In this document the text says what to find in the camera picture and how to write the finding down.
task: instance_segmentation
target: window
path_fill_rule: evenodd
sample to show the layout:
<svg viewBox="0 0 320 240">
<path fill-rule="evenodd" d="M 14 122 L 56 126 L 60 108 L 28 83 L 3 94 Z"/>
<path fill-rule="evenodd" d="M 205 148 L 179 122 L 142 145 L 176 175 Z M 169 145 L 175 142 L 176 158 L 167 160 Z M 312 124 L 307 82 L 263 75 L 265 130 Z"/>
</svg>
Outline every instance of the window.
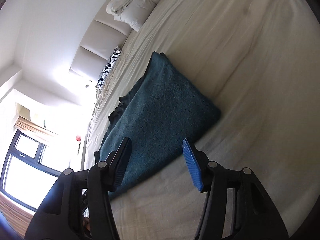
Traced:
<svg viewBox="0 0 320 240">
<path fill-rule="evenodd" d="M 63 150 L 48 147 L 19 130 L 13 137 L 0 177 L 0 191 L 36 211 L 70 159 Z"/>
</svg>

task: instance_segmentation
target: zebra print pillow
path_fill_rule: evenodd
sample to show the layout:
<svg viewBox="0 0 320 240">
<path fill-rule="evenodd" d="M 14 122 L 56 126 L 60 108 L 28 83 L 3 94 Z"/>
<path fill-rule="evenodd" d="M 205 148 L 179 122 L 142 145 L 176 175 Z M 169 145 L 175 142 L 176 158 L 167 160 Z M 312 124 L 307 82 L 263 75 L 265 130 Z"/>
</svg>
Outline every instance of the zebra print pillow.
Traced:
<svg viewBox="0 0 320 240">
<path fill-rule="evenodd" d="M 110 70 L 112 69 L 114 63 L 116 62 L 120 54 L 121 54 L 121 49 L 119 47 L 116 47 L 115 50 L 112 52 L 107 64 L 105 65 L 105 67 L 103 68 L 103 70 L 101 71 L 98 77 L 98 83 L 96 84 L 96 89 L 98 91 L 100 91 L 101 88 L 103 87 L 106 77 L 110 73 Z"/>
</svg>

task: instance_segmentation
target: white pillow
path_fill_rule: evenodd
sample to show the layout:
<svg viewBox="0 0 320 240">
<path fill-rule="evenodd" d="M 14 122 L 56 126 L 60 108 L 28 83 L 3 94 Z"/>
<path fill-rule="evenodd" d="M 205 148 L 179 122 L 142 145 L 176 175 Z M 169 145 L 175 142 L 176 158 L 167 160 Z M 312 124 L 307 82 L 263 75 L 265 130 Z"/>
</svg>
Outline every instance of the white pillow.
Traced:
<svg viewBox="0 0 320 240">
<path fill-rule="evenodd" d="M 149 15 L 160 0 L 133 0 L 119 16 L 114 15 L 116 21 L 129 24 L 136 32 L 148 19 Z"/>
</svg>

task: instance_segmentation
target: mattress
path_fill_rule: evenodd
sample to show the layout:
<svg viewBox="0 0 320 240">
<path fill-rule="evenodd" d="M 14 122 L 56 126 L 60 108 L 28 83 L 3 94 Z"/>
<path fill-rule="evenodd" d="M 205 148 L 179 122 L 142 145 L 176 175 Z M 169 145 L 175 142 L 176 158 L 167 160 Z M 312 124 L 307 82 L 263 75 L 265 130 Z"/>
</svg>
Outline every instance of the mattress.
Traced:
<svg viewBox="0 0 320 240">
<path fill-rule="evenodd" d="M 320 194 L 320 25 L 306 1 L 161 0 L 106 79 L 85 168 L 153 51 L 222 111 L 196 147 L 225 168 L 252 168 L 291 235 Z M 193 239 L 204 198 L 181 156 L 111 205 L 121 239 Z M 225 236 L 229 222 L 227 210 Z"/>
</svg>

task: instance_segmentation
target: window frame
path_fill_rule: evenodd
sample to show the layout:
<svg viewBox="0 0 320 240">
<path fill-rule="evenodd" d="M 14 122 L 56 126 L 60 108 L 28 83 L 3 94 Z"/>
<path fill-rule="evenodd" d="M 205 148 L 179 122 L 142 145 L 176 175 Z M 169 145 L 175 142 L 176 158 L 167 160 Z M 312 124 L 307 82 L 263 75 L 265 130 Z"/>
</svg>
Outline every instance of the window frame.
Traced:
<svg viewBox="0 0 320 240">
<path fill-rule="evenodd" d="M 0 192 L 3 193 L 4 195 L 6 195 L 8 198 L 10 198 L 11 200 L 15 201 L 16 203 L 36 212 L 37 209 L 20 201 L 19 199 L 15 198 L 14 196 L 10 195 L 9 193 L 7 193 L 5 191 L 5 184 L 6 184 L 6 173 L 7 173 L 7 170 L 10 168 L 10 162 L 11 162 L 11 159 L 12 159 L 12 156 L 16 157 L 17 159 L 23 161 L 24 163 L 30 165 L 31 167 L 33 168 L 36 168 L 40 171 L 43 171 L 47 174 L 50 174 L 52 176 L 55 176 L 55 177 L 59 177 L 60 174 L 61 174 L 61 171 L 57 171 L 55 169 L 52 169 L 52 168 L 49 168 L 47 166 L 44 166 L 42 165 L 40 162 L 41 162 L 41 159 L 43 157 L 43 153 L 44 153 L 44 149 L 46 147 L 45 144 L 43 143 L 39 143 L 38 145 L 38 148 L 37 148 L 37 151 L 36 151 L 36 155 L 35 155 L 35 158 L 31 158 L 30 156 L 24 154 L 23 152 L 20 152 L 19 150 L 17 150 L 15 147 L 20 139 L 21 136 L 25 136 L 33 141 L 36 141 L 38 142 L 37 140 L 34 140 L 33 138 L 25 135 L 23 132 L 21 132 L 20 130 L 17 130 L 12 141 L 11 141 L 11 144 L 10 144 L 10 147 L 8 149 L 8 152 L 7 152 L 7 155 L 4 159 L 4 163 L 3 163 L 3 167 L 2 167 L 2 171 L 1 171 L 1 175 L 0 175 Z"/>
</svg>

